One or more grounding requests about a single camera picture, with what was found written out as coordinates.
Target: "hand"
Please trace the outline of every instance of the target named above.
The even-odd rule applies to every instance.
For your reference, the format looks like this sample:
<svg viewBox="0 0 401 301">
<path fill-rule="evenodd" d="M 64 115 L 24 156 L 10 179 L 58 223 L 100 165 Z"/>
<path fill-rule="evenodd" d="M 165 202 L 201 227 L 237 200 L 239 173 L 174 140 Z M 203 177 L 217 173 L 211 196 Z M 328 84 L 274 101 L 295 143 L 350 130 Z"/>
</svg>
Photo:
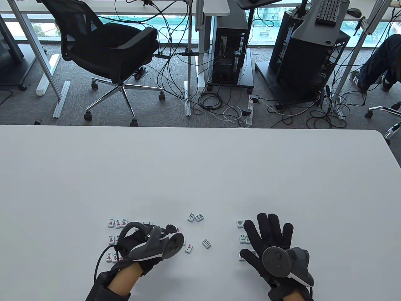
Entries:
<svg viewBox="0 0 401 301">
<path fill-rule="evenodd" d="M 177 232 L 176 227 L 174 227 L 173 225 L 167 225 L 166 228 L 163 228 L 162 230 L 164 232 L 164 235 L 162 235 L 162 237 L 165 237 L 166 235 L 168 235 L 170 233 Z M 128 258 L 130 251 L 134 247 L 146 242 L 145 232 L 142 230 L 135 231 L 133 234 L 124 237 L 123 242 L 124 242 L 124 244 L 122 245 L 122 248 L 116 247 L 116 250 L 118 250 L 118 252 L 120 252 L 120 254 L 125 259 L 125 258 Z M 145 260 L 145 261 L 138 261 L 139 265 L 141 266 L 142 270 L 144 271 L 142 276 L 146 275 L 153 268 L 153 266 L 155 264 L 158 264 L 162 260 L 163 260 L 163 258 L 156 257 L 156 258 Z"/>
<path fill-rule="evenodd" d="M 309 294 L 308 289 L 291 278 L 278 278 L 271 275 L 263 266 L 262 255 L 263 252 L 271 246 L 280 247 L 287 250 L 291 246 L 292 232 L 294 227 L 292 224 L 285 224 L 283 232 L 281 232 L 280 221 L 275 214 L 260 213 L 257 215 L 259 224 L 260 236 L 256 230 L 254 223 L 250 220 L 244 222 L 244 229 L 248 234 L 249 241 L 254 250 L 258 254 L 256 257 L 250 250 L 242 249 L 241 256 L 255 268 L 261 277 L 272 288 L 269 292 L 271 300 L 281 300 L 289 296 L 294 291 L 298 291 L 302 298 L 306 301 L 313 301 L 312 296 Z"/>
<path fill-rule="evenodd" d="M 244 229 L 259 258 L 248 249 L 242 249 L 241 256 L 258 271 L 260 276 L 270 279 L 271 275 L 267 272 L 262 263 L 261 258 L 263 252 L 271 246 L 277 246 L 284 250 L 289 249 L 294 227 L 292 224 L 285 224 L 283 233 L 281 233 L 280 221 L 275 214 L 269 214 L 267 216 L 266 213 L 259 213 L 257 215 L 257 222 L 259 223 L 260 236 L 254 223 L 250 220 L 244 222 Z"/>
</svg>

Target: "office chair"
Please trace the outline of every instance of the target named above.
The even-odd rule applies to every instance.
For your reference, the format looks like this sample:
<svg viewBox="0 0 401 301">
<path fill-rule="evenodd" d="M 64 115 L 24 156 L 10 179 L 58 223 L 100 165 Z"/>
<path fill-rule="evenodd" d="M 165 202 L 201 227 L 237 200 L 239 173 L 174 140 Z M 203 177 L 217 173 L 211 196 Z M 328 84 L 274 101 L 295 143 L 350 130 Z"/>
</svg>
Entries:
<svg viewBox="0 0 401 301">
<path fill-rule="evenodd" d="M 130 126 L 138 126 L 134 110 L 128 101 L 126 89 L 159 91 L 159 100 L 165 100 L 163 89 L 127 83 L 142 65 L 151 62 L 158 49 L 157 30 L 140 30 L 110 22 L 103 24 L 89 6 L 78 0 L 41 0 L 55 18 L 61 33 L 63 59 L 74 61 L 83 69 L 107 78 L 92 78 L 92 89 L 97 82 L 114 86 L 86 108 L 84 119 L 92 120 L 91 109 L 117 91 L 123 94 L 131 112 Z"/>
<path fill-rule="evenodd" d="M 398 111 L 398 109 L 401 107 L 401 102 L 397 102 L 396 104 L 393 104 L 391 108 L 387 107 L 373 107 L 369 108 L 368 111 L 365 113 L 365 118 L 371 119 L 373 117 L 373 111 L 385 111 L 387 113 L 393 114 L 395 116 L 398 116 L 401 118 L 401 112 Z M 387 144 L 390 145 L 391 141 L 390 138 L 400 129 L 401 127 L 401 122 L 394 124 L 389 130 L 384 134 L 384 140 L 386 140 Z"/>
</svg>

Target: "keyboard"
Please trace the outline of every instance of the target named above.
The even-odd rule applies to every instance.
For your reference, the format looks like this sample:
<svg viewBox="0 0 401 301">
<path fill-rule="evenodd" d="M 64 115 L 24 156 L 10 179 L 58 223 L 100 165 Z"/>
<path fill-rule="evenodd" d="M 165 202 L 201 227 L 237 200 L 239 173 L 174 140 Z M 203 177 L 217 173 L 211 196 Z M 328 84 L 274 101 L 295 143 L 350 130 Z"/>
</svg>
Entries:
<svg viewBox="0 0 401 301">
<path fill-rule="evenodd" d="M 341 0 L 324 0 L 320 3 L 316 23 L 327 26 L 336 26 L 337 16 L 340 11 Z"/>
</svg>

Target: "forearm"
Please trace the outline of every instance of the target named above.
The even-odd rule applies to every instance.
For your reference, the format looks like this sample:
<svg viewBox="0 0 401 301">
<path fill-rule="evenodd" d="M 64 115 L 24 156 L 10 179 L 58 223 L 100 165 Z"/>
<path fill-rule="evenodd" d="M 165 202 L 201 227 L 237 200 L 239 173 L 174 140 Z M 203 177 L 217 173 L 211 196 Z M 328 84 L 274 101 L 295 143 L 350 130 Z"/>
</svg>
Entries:
<svg viewBox="0 0 401 301">
<path fill-rule="evenodd" d="M 298 291 L 293 291 L 291 294 L 283 298 L 284 301 L 305 301 Z"/>
<path fill-rule="evenodd" d="M 119 271 L 109 284 L 109 290 L 120 296 L 128 296 L 136 281 L 141 277 L 143 270 L 139 263 L 134 263 L 129 267 Z"/>
</svg>

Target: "window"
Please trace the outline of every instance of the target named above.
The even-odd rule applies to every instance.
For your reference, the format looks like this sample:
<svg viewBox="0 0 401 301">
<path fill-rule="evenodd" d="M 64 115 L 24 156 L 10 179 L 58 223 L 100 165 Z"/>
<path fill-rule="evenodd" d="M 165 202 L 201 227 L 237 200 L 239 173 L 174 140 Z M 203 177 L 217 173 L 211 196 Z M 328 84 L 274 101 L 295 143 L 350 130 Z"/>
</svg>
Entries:
<svg viewBox="0 0 401 301">
<path fill-rule="evenodd" d="M 258 8 L 255 11 L 254 22 L 252 23 L 250 38 L 250 45 L 274 45 L 278 31 L 280 29 L 281 21 L 283 19 L 283 15 L 286 11 L 292 10 L 294 7 L 264 7 Z M 11 17 L 7 15 L 7 26 L 10 29 L 11 34 L 17 39 L 24 39 L 24 33 L 16 21 L 12 21 Z M 60 31 L 57 29 L 54 20 L 51 20 L 51 16 L 49 15 L 29 15 L 32 20 L 35 22 L 32 23 L 33 28 L 40 37 L 41 41 L 59 41 Z M 99 16 L 102 22 L 107 23 L 111 22 L 111 20 L 106 19 L 114 19 L 117 22 L 118 17 L 116 15 L 101 15 Z M 129 15 L 120 15 L 120 18 L 125 20 L 139 21 L 150 18 L 151 16 L 129 16 Z M 184 16 L 165 16 L 167 23 L 170 27 L 170 31 L 177 27 L 177 29 L 172 33 L 172 42 L 177 44 L 181 41 L 182 44 L 186 44 L 188 42 L 188 29 L 186 29 L 187 19 L 184 19 Z M 354 36 L 354 28 L 356 26 L 356 21 L 344 21 L 341 30 L 343 30 L 346 34 L 348 34 L 351 39 L 348 43 L 348 47 L 354 47 L 358 42 L 359 35 L 361 34 L 361 30 L 359 30 Z M 146 26 L 152 26 L 159 31 L 159 41 L 161 43 L 167 43 L 168 41 L 168 29 L 166 28 L 165 21 L 163 17 L 157 16 L 143 24 L 130 24 L 138 29 L 143 29 Z M 391 26 L 388 26 L 388 22 L 380 22 L 375 32 L 372 35 L 366 37 L 364 47 L 375 47 L 379 46 L 381 42 L 387 36 L 393 35 L 395 33 L 401 33 L 401 22 L 394 22 Z M 199 33 L 194 30 L 194 26 L 192 27 L 192 42 L 197 44 L 199 40 Z"/>
</svg>

